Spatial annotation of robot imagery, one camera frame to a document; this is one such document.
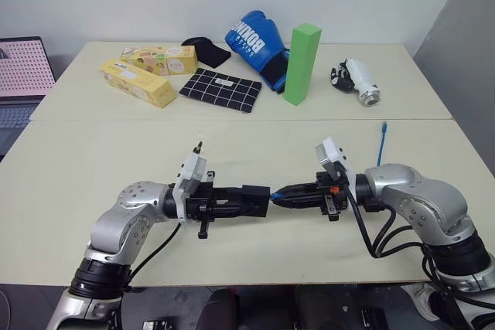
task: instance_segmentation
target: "boxing glove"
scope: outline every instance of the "boxing glove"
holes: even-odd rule
[[[275,23],[262,11],[251,11],[225,36],[229,47],[278,93],[284,91],[289,51],[285,48]]]

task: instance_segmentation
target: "yellow box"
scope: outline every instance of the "yellow box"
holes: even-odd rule
[[[161,46],[148,48],[125,48],[121,60],[155,75],[169,75],[166,51]]]
[[[170,75],[194,73],[198,67],[194,46],[170,46],[166,50],[166,60]]]
[[[109,60],[101,65],[100,71],[111,86],[157,107],[164,107],[177,97],[166,78],[130,63]]]

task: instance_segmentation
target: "black grid pad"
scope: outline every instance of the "black grid pad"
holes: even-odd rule
[[[232,82],[232,85],[229,87],[225,83],[217,83],[217,79]],[[179,93],[209,104],[251,112],[260,89],[261,83],[259,81],[240,79],[211,70],[198,69]]]

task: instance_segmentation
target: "blue cable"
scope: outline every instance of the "blue cable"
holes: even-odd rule
[[[381,163],[381,153],[384,150],[385,134],[386,133],[387,133],[387,122],[384,121],[384,123],[381,125],[381,143],[380,143],[380,151],[378,152],[377,166],[380,166],[380,163]]]

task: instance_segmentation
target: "green rectangular block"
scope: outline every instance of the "green rectangular block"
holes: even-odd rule
[[[292,30],[284,98],[296,106],[304,101],[308,93],[312,67],[315,63],[321,35],[321,28],[309,23],[303,23]]]

